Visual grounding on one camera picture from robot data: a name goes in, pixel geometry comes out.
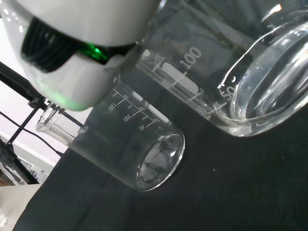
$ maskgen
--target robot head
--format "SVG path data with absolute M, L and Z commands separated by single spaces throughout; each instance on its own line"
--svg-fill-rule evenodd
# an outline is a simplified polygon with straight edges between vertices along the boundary
M 0 10 L 26 77 L 57 105 L 97 105 L 139 53 L 159 0 L 1 0 Z

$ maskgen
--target black tablecloth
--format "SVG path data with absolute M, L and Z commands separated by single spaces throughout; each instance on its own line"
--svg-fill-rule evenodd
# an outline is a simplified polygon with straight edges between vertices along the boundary
M 16 231 L 308 230 L 307 107 L 262 135 L 236 138 L 152 80 L 130 83 L 185 134 L 174 175 L 138 192 L 69 150 Z

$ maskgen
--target glass beaker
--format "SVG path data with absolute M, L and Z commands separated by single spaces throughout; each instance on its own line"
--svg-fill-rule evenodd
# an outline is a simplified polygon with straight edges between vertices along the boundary
M 68 115 L 50 104 L 37 130 L 140 191 L 165 182 L 180 163 L 185 148 L 183 133 L 121 82 L 86 112 Z
M 264 132 L 308 101 L 304 0 L 169 0 L 137 67 L 218 128 Z

